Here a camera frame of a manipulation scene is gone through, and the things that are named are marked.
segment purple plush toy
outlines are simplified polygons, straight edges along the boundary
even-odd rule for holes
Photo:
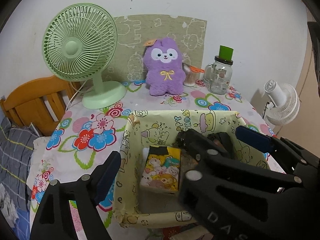
[[[150,95],[183,93],[186,74],[182,69],[182,54],[173,39],[166,37],[148,46],[143,63],[148,69],[146,82],[150,85]]]

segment plush toy foot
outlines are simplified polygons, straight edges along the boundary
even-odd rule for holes
[[[167,86],[163,84],[151,85],[150,95],[152,96],[162,96],[167,92]]]
[[[183,85],[174,85],[173,87],[168,87],[168,93],[170,95],[181,95],[183,93]]]

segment white fan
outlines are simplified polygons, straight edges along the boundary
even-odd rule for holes
[[[264,90],[274,106],[266,113],[267,119],[273,125],[285,125],[291,122],[298,114],[300,101],[293,86],[274,80],[264,85]]]

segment wooden headboard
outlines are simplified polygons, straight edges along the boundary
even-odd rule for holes
[[[73,86],[79,89],[78,82]],[[32,122],[44,136],[50,136],[63,117],[66,105],[61,92],[66,91],[69,99],[75,93],[71,84],[56,76],[31,80],[16,88],[0,105],[4,114],[19,126],[28,126]],[[44,103],[44,96],[56,115],[58,122],[52,118]]]

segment cartoon-patterned box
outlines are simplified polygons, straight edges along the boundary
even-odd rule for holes
[[[179,187],[181,150],[150,146],[140,188],[156,193],[175,194]]]
[[[233,144],[233,157],[249,165],[269,169],[263,153],[236,138],[235,131],[246,125],[238,112],[212,110],[134,111],[128,116],[120,148],[121,167],[115,179],[113,215],[122,227],[166,228],[196,222],[187,211],[143,214],[138,194],[143,149],[170,146],[179,131],[195,129],[204,136],[227,132]]]

